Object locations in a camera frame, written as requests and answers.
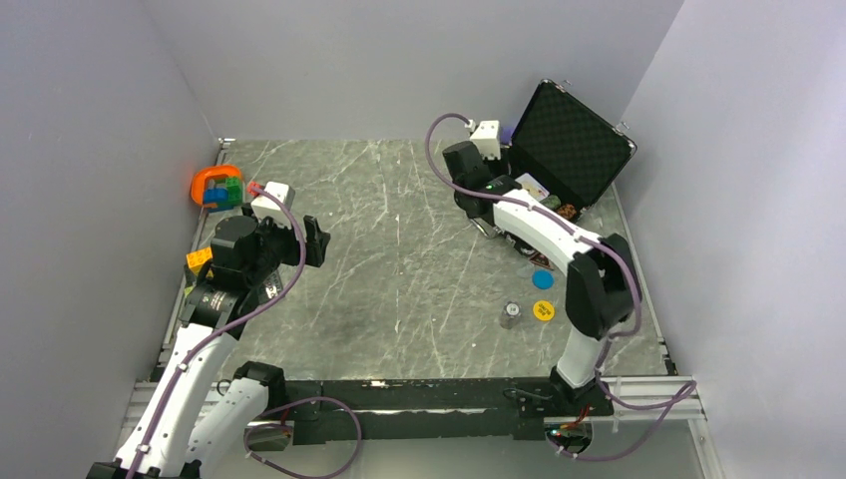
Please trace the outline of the green poker chip stack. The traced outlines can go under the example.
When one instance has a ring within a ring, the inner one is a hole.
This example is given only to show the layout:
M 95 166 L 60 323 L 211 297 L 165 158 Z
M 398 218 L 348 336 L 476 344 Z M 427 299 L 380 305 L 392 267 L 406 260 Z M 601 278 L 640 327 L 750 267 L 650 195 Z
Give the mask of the green poker chip stack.
M 541 200 L 541 204 L 552 211 L 556 211 L 562 206 L 562 201 L 556 195 L 549 195 Z

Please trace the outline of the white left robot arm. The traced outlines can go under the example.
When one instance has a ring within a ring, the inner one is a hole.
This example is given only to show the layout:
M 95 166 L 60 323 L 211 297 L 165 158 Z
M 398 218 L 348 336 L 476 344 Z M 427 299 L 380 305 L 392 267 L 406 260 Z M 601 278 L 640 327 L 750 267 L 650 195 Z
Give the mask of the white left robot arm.
M 246 321 L 281 299 L 266 294 L 282 265 L 300 275 L 325 260 L 330 234 L 316 218 L 286 227 L 277 214 L 248 212 L 219 222 L 186 299 L 168 364 L 129 438 L 109 462 L 94 463 L 91 478 L 206 478 L 234 435 L 259 416 L 286 405 L 281 368 L 249 362 L 208 416 L 201 411 Z

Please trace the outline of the black poker chip case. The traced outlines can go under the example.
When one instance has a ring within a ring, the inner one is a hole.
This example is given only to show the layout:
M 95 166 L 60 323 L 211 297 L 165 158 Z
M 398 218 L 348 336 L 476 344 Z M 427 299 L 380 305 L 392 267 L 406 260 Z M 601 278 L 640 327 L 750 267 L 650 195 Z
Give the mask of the black poker chip case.
M 544 79 L 522 114 L 511 145 L 501 147 L 508 175 L 528 173 L 562 205 L 592 207 L 634 156 L 636 144 L 567 92 Z

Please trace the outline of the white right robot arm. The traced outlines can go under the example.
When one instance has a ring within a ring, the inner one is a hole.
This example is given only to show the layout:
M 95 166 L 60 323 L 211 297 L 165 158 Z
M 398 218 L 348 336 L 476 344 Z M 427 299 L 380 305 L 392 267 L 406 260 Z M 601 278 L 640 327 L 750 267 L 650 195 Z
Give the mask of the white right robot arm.
M 553 368 L 552 405 L 577 413 L 592 386 L 619 323 L 637 317 L 640 287 L 629 243 L 584 230 L 535 200 L 507 175 L 495 176 L 478 148 L 463 141 L 443 152 L 456 205 L 466 216 L 519 246 L 542 254 L 566 276 L 565 312 L 571 332 Z

